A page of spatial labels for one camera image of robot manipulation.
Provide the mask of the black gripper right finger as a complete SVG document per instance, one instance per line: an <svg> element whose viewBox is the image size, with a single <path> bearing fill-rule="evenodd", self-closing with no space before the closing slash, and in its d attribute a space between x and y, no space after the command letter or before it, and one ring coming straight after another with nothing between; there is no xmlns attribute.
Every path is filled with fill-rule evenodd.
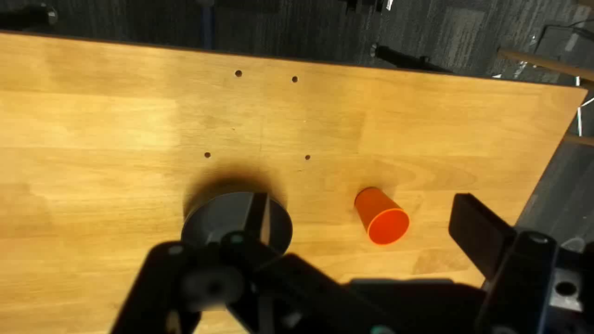
<svg viewBox="0 0 594 334"><path fill-rule="evenodd" d="M485 277L477 334L594 334L594 243L516 230L472 193L453 197L449 236Z"/></svg>

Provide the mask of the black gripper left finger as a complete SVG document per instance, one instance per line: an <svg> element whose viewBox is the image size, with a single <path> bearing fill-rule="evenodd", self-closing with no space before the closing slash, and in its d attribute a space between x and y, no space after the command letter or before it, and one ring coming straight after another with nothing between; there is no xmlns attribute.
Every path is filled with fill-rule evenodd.
<svg viewBox="0 0 594 334"><path fill-rule="evenodd" d="M225 306L249 332L258 331L253 284L227 262L221 243L182 238L152 247L110 334L193 334L203 312Z"/></svg>

